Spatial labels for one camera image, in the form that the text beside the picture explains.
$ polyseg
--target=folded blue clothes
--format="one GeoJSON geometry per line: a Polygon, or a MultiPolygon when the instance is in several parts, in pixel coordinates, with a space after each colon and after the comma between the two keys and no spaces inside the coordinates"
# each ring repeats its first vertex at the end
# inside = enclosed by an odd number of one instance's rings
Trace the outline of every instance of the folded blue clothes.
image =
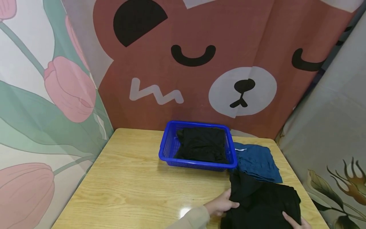
{"type": "Polygon", "coordinates": [[[280,171],[267,147],[234,142],[237,169],[259,181],[282,183],[280,171]]]}

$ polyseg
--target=folded black cloth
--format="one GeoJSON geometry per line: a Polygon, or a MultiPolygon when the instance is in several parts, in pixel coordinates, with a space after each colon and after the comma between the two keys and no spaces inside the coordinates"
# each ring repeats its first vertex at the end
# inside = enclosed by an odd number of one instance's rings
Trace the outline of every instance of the folded black cloth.
{"type": "Polygon", "coordinates": [[[225,131],[219,128],[184,128],[177,131],[180,147],[174,158],[228,164],[225,131]]]}
{"type": "Polygon", "coordinates": [[[221,229],[292,229],[282,211],[301,224],[300,198],[293,187],[257,181],[238,170],[230,182],[230,200],[240,206],[221,219],[221,229]]]}

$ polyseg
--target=sleeve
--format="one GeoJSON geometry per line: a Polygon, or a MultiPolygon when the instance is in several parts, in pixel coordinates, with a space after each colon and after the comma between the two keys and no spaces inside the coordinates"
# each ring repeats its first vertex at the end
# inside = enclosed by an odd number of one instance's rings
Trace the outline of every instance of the sleeve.
{"type": "Polygon", "coordinates": [[[191,209],[180,220],[167,227],[167,229],[206,229],[206,224],[209,220],[210,215],[202,205],[191,209]]]}

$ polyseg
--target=wooden table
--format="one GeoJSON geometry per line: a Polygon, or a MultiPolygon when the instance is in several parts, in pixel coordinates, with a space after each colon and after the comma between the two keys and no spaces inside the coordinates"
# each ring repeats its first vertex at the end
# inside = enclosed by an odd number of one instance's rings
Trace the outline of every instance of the wooden table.
{"type": "MultiPolygon", "coordinates": [[[[163,229],[192,207],[230,187],[226,172],[170,167],[158,157],[162,131],[117,129],[76,190],[53,229],[163,229]]],[[[301,198],[313,229],[328,228],[305,189],[270,139],[233,137],[271,150],[285,185],[301,198]]],[[[219,228],[213,218],[207,228],[219,228]]]]}

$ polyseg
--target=blue basket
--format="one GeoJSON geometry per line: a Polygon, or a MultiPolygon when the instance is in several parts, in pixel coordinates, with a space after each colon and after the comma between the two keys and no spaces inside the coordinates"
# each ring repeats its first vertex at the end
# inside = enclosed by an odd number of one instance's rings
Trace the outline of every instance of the blue basket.
{"type": "Polygon", "coordinates": [[[164,130],[163,139],[160,144],[159,151],[160,160],[166,161],[170,166],[187,167],[194,169],[205,169],[213,171],[224,171],[226,169],[233,169],[237,166],[238,161],[236,159],[236,153],[234,143],[232,141],[231,133],[229,128],[224,125],[207,124],[199,122],[182,122],[182,121],[170,121],[164,130]],[[177,153],[180,142],[177,137],[177,130],[183,128],[194,128],[194,127],[208,127],[208,128],[220,128],[225,131],[225,152],[226,159],[229,164],[213,163],[213,162],[201,162],[196,160],[184,160],[174,158],[177,153]]]}

